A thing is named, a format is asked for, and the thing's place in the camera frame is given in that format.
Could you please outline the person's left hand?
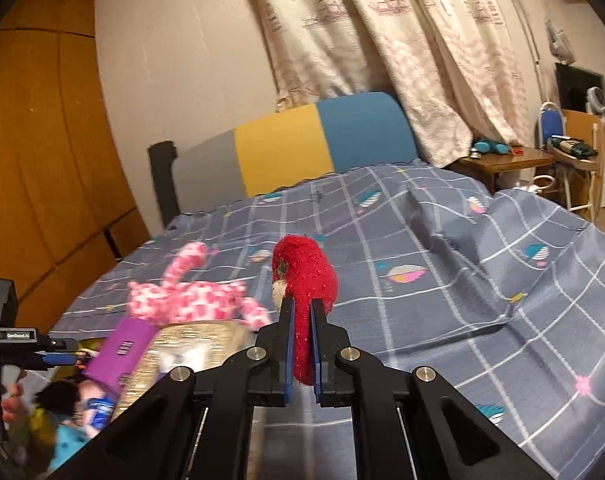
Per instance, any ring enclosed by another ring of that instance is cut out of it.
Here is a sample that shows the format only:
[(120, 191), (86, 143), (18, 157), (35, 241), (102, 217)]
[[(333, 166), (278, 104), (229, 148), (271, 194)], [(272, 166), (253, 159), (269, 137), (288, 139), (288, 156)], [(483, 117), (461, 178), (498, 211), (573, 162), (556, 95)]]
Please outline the person's left hand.
[(24, 387), (21, 382), (14, 382), (8, 386), (8, 397), (1, 402), (2, 418), (4, 422), (12, 424), (17, 422), (25, 413), (22, 396)]

